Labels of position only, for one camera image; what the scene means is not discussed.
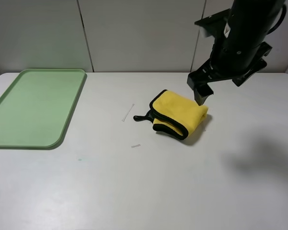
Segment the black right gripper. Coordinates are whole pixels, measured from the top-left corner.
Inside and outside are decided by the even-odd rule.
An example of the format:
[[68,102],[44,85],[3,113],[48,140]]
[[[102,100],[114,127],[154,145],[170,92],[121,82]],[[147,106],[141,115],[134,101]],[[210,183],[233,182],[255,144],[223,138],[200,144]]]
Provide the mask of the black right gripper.
[[206,99],[213,95],[213,90],[209,87],[208,83],[216,81],[232,80],[236,86],[241,86],[248,78],[256,72],[264,69],[267,63],[263,57],[267,56],[272,47],[266,42],[259,46],[254,59],[246,70],[232,71],[230,69],[219,70],[213,67],[212,60],[208,59],[196,71],[189,73],[187,84],[194,92],[194,99],[198,105],[203,105]]

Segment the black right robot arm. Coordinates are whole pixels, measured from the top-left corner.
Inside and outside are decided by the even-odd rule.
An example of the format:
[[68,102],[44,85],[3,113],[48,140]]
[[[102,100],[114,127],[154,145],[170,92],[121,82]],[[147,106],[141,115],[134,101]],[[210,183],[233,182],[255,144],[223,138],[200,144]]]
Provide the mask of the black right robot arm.
[[239,87],[267,66],[263,58],[272,47],[264,39],[286,13],[283,0],[236,0],[231,8],[195,22],[214,38],[209,59],[187,78],[198,105],[214,93],[208,83],[231,80]]

